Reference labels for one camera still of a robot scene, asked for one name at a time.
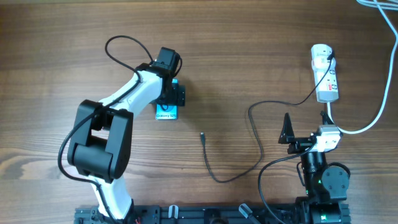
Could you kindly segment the white power strip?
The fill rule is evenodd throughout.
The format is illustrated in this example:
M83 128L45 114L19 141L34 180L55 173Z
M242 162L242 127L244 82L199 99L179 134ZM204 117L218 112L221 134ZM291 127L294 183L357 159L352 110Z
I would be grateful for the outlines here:
M311 56L329 55L329 59L335 58L333 49L326 44L315 44L311 48ZM331 103L339 98L336 70L314 72L317 101L319 103Z

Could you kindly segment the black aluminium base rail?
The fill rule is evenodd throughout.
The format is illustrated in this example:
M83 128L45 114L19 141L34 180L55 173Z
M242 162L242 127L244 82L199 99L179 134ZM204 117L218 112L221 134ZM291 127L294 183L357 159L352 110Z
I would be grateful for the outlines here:
M232 207L160 207L136 205L125 219L115 223L130 224L211 224L211 223L336 223L350 224L347 204L308 205L273 204L265 207L242 204Z

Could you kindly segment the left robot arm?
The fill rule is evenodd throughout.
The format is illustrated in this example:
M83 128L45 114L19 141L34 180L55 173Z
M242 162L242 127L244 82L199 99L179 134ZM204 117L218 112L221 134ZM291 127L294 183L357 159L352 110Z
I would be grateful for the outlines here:
M67 161L94 188L99 206L92 218L105 223L131 219L134 201L123 174L131 156L133 122L149 104L185 105L185 87L174 81L181 66L181 56L163 47L154 61L134 68L133 77L112 95L78 106Z

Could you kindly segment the white USB charger plug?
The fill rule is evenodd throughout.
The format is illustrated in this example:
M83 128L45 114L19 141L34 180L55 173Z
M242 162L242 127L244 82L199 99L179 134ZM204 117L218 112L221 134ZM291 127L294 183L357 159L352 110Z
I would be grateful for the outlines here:
M329 59L329 55L319 55L312 58L312 69L314 72L325 72L328 69L334 70L336 66L336 60Z

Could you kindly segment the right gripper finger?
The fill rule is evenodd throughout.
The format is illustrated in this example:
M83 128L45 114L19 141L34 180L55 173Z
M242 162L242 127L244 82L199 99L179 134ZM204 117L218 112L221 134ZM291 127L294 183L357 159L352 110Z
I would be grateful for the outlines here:
M292 127L290 115L286 113L284 115L284 123L278 140L279 144L290 144L295 141L295 134Z
M330 119L329 115L325 111L321 111L321 116L322 116L322 122L324 125L332 125L333 121Z

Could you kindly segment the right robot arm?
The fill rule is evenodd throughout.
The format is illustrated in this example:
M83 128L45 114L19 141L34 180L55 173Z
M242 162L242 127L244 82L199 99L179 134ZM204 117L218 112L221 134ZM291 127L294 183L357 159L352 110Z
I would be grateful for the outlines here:
M323 123L306 138L296 138L288 113L284 116L278 143L287 144L288 154L300 156L300 178L305 197L295 200L292 223L351 223L347 190L350 170L339 162L328 163L326 153L337 148L343 133L321 112Z

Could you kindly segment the Galaxy S25 smartphone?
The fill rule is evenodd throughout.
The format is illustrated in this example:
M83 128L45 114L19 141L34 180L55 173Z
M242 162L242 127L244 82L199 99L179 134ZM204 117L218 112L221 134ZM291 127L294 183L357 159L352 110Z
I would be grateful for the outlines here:
M178 106L156 105L156 120L177 120Z

